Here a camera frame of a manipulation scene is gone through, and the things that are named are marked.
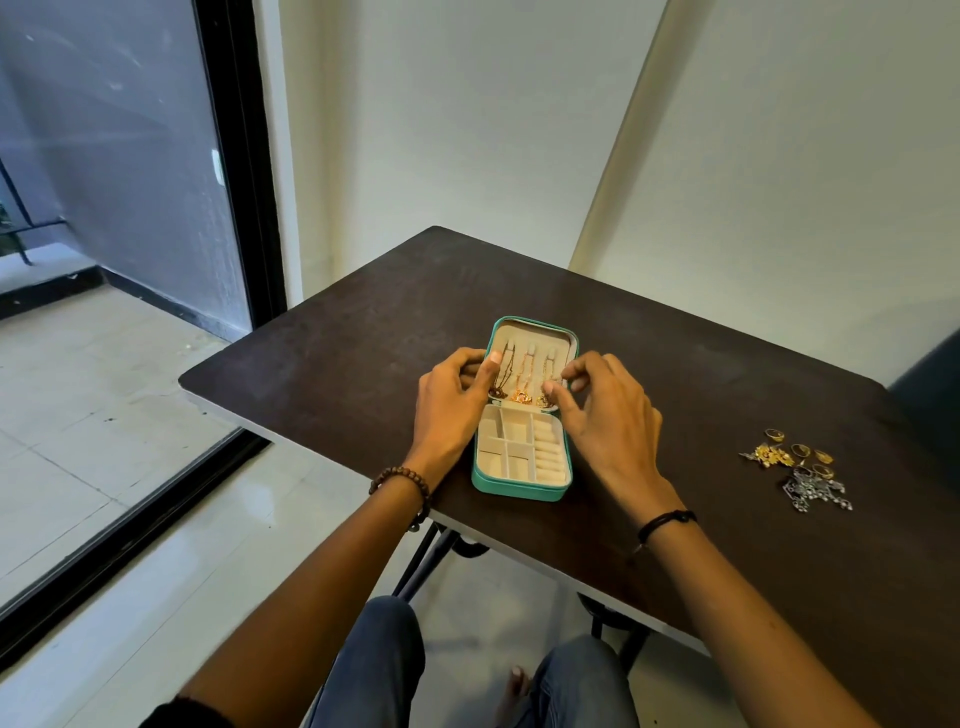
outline black door frame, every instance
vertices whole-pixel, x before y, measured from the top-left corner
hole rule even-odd
[[[252,0],[194,0],[253,328],[286,311]],[[0,607],[0,672],[269,442],[238,429]]]

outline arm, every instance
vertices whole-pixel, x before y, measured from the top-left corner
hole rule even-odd
[[[403,465],[431,492],[473,436],[499,372],[500,353],[481,366],[483,355],[460,349],[420,378],[414,444]],[[236,628],[180,696],[236,728],[300,725],[420,506],[412,481],[386,481]]]
[[[591,386],[583,409],[563,386],[552,384],[548,394],[577,449],[637,526],[685,510],[657,470],[663,417],[623,364],[612,354],[588,352],[562,376],[574,392]],[[753,728],[877,728],[696,522],[669,522],[648,546]]]

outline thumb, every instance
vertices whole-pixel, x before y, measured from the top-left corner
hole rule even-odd
[[[560,408],[560,419],[567,432],[580,424],[584,417],[584,411],[577,405],[573,395],[566,387],[560,382],[548,381],[543,385],[543,392]]]
[[[484,359],[468,390],[472,397],[481,400],[487,399],[487,393],[490,392],[496,382],[496,376],[500,373],[500,359],[502,358],[503,352],[491,352],[490,356]]]

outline teal jewelry box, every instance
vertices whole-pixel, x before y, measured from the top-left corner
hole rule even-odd
[[[503,359],[477,427],[471,477],[477,490],[532,500],[564,495],[573,480],[570,448],[542,387],[549,379],[561,382],[579,350],[566,328],[520,316],[493,325],[487,356],[500,351]]]

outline knee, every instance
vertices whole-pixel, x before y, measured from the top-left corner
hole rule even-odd
[[[412,647],[423,642],[413,607],[396,596],[378,596],[368,601],[354,629],[380,640],[400,641]]]
[[[610,666],[619,668],[620,665],[613,648],[591,635],[581,635],[554,647],[550,653],[550,663],[554,668],[570,667],[577,671],[594,671]]]
[[[397,596],[376,596],[368,601],[357,621],[367,627],[379,627],[391,631],[420,631],[417,615],[407,602]]]

